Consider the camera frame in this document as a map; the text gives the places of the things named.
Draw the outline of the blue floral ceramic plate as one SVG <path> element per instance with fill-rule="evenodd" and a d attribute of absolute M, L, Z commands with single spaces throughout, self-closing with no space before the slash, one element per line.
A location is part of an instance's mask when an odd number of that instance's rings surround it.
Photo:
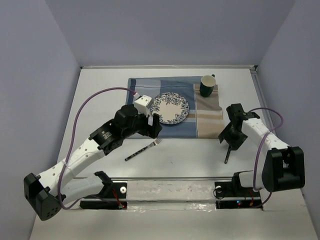
<path fill-rule="evenodd" d="M 159 115 L 161 124 L 176 125 L 187 118 L 190 107 L 182 95 L 175 92 L 164 92 L 153 99 L 150 111 L 152 115 Z"/>

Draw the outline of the knife with dark handle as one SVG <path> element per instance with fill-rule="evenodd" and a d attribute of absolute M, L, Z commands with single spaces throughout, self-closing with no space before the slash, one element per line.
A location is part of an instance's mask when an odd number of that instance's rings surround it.
<path fill-rule="evenodd" d="M 225 156 L 225 160 L 224 160 L 224 163 L 225 163 L 225 164 L 227 164 L 228 161 L 229 161 L 229 157 L 230 157 L 231 151 L 232 151 L 232 146 L 229 145 L 229 146 L 228 146 L 228 149 L 227 149 L 226 156 Z"/>

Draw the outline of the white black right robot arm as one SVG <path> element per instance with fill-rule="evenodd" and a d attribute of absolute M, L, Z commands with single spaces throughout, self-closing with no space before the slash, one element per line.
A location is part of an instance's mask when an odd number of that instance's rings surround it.
<path fill-rule="evenodd" d="M 229 123 L 218 139 L 228 144 L 227 153 L 238 150 L 247 139 L 258 148 L 253 170 L 233 174 L 230 190 L 235 196 L 242 196 L 248 189 L 273 193 L 305 186 L 304 152 L 300 147 L 280 140 L 254 110 L 246 112 L 240 103 L 231 104 L 226 112 Z"/>

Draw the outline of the dark green mug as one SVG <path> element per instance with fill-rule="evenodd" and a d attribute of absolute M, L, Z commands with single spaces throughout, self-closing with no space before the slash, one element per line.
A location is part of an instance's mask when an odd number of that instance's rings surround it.
<path fill-rule="evenodd" d="M 199 93 L 202 97 L 209 97 L 216 86 L 215 75 L 205 75 L 200 80 Z"/>

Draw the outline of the fork with dark handle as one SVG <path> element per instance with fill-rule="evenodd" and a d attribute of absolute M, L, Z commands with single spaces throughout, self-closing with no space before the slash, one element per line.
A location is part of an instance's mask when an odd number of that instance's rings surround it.
<path fill-rule="evenodd" d="M 124 161 L 127 162 L 127 161 L 129 161 L 130 159 L 134 158 L 135 156 L 139 155 L 140 153 L 146 151 L 147 149 L 157 146 L 161 141 L 162 141 L 161 138 L 155 139 L 155 140 L 154 140 L 152 143 L 150 143 L 149 145 L 141 148 L 140 150 L 138 150 L 138 151 L 134 152 L 133 154 L 131 154 L 130 156 L 126 157 L 126 158 L 124 159 Z"/>

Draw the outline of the blue beige patterned cloth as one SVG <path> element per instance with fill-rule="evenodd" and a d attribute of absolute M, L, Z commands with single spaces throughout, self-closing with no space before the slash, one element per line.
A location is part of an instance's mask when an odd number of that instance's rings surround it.
<path fill-rule="evenodd" d="M 160 138 L 216 139 L 225 127 L 214 75 L 130 78 L 127 86 L 152 98 Z"/>

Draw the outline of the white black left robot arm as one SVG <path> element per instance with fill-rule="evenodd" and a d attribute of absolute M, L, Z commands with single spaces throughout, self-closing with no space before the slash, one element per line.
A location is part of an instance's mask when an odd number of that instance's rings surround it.
<path fill-rule="evenodd" d="M 152 139 L 158 137 L 162 126 L 160 116 L 149 117 L 138 112 L 133 104 L 122 106 L 114 115 L 66 158 L 39 174 L 29 173 L 23 179 L 24 196 L 36 215 L 47 221 L 61 209 L 68 210 L 78 200 L 90 195 L 104 198 L 110 194 L 113 182 L 103 171 L 93 176 L 75 180 L 74 178 L 95 161 L 119 148 L 125 139 L 140 134 Z"/>

